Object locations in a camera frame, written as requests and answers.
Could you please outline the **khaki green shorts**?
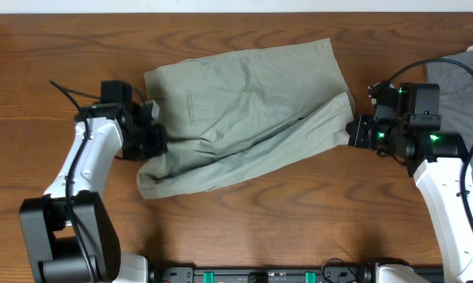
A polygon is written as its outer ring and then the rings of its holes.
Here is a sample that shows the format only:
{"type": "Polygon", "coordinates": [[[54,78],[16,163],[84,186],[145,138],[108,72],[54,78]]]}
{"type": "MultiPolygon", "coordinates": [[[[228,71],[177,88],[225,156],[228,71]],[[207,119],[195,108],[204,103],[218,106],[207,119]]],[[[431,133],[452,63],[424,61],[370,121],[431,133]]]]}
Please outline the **khaki green shorts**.
{"type": "Polygon", "coordinates": [[[345,145],[354,118],[329,39],[164,65],[145,86],[169,138],[137,173],[145,199],[220,189],[345,145]]]}

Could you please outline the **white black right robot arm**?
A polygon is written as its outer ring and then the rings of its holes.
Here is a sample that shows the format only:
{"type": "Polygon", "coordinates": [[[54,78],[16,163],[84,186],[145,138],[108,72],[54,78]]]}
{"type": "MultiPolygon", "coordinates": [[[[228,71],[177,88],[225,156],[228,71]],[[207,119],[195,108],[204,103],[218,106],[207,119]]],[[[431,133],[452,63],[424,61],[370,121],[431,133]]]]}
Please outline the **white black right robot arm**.
{"type": "Polygon", "coordinates": [[[460,134],[441,129],[440,89],[434,83],[377,83],[373,114],[346,125],[349,144],[391,156],[406,167],[423,196],[442,255],[446,282],[473,282],[473,181],[460,134]]]}

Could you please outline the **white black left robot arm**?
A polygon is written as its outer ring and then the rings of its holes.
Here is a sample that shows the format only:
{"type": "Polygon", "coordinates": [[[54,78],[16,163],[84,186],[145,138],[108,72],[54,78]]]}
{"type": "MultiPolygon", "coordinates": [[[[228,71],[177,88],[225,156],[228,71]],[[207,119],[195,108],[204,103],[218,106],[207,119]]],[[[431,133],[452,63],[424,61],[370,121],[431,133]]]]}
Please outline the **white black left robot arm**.
{"type": "Polygon", "coordinates": [[[137,89],[104,81],[94,104],[78,106],[75,138],[44,194],[26,199],[19,216],[37,282],[153,282],[142,255],[122,251],[103,203],[115,160],[143,161],[167,151],[154,101],[136,103],[137,89]]]}

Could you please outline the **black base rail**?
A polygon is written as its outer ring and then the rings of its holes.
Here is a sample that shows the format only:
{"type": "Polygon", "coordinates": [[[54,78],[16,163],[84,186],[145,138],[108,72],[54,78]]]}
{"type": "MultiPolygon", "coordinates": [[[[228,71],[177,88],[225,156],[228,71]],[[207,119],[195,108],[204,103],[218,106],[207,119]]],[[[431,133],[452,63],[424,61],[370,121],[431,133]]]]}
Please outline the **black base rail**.
{"type": "Polygon", "coordinates": [[[321,283],[321,282],[443,282],[440,266],[410,266],[401,259],[382,258],[368,263],[346,263],[331,258],[320,268],[200,269],[190,266],[156,270],[146,259],[122,262],[116,282],[165,283],[321,283]]]}

